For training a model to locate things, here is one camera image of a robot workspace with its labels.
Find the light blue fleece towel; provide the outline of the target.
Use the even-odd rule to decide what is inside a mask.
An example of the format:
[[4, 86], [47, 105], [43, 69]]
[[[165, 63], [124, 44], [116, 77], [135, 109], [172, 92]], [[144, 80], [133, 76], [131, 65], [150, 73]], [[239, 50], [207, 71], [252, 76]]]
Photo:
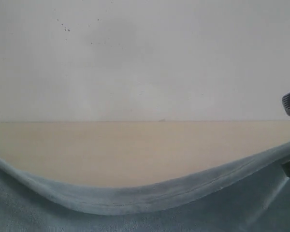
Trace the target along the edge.
[[290, 142], [132, 188], [84, 187], [0, 159], [0, 232], [290, 232]]

